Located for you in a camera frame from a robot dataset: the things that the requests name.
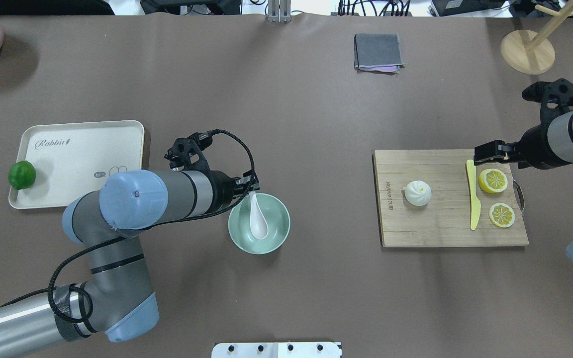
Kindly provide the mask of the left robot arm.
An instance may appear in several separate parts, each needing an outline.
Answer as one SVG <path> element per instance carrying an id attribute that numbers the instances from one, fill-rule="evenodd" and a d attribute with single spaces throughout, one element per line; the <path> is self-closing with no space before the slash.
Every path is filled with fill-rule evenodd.
<path id="1" fill-rule="evenodd" d="M 60 264 L 47 288 L 0 306 L 0 358 L 17 358 L 62 342 L 104 332 L 110 342 L 132 340 L 159 321 L 139 236 L 166 223 L 213 217 L 259 188 L 253 172 L 150 172 L 110 176 L 102 188 L 76 199 L 62 215 L 62 229 L 84 249 L 91 279 L 57 285 Z"/>

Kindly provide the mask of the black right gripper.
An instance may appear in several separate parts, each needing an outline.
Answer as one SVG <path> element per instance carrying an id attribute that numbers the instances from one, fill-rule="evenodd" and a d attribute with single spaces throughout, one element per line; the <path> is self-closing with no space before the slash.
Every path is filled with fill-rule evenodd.
<path id="1" fill-rule="evenodd" d="M 517 142 L 493 140 L 475 147 L 475 165 L 485 163 L 517 163 L 519 169 L 534 167 L 549 170 L 560 167 L 560 158 L 553 154 L 541 125 L 528 129 Z"/>

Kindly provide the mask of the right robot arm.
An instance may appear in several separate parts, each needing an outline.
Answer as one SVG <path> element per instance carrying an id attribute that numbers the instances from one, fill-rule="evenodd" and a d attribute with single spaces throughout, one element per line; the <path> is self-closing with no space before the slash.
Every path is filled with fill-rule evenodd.
<path id="1" fill-rule="evenodd" d="M 528 129 L 519 141 L 494 140 L 475 147 L 476 166 L 491 162 L 540 170 L 573 164 L 573 110 L 560 113 L 544 107 L 541 124 Z"/>

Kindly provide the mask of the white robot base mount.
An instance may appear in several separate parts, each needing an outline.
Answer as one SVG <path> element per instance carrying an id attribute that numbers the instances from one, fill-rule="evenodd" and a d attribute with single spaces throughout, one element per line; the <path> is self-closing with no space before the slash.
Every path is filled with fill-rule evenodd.
<path id="1" fill-rule="evenodd" d="M 250 342 L 214 345 L 212 358 L 342 358 L 337 342 Z"/>

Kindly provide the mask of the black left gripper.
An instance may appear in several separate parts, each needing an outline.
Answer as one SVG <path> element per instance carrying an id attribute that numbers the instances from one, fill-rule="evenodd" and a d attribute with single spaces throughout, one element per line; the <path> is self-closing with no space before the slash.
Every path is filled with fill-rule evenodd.
<path id="1" fill-rule="evenodd" d="M 245 172 L 243 177 L 229 177 L 224 172 L 212 171 L 210 183 L 213 189 L 213 199 L 209 213 L 215 213 L 227 208 L 232 201 L 245 196 L 245 191 L 258 190 L 259 179 L 252 171 Z"/>

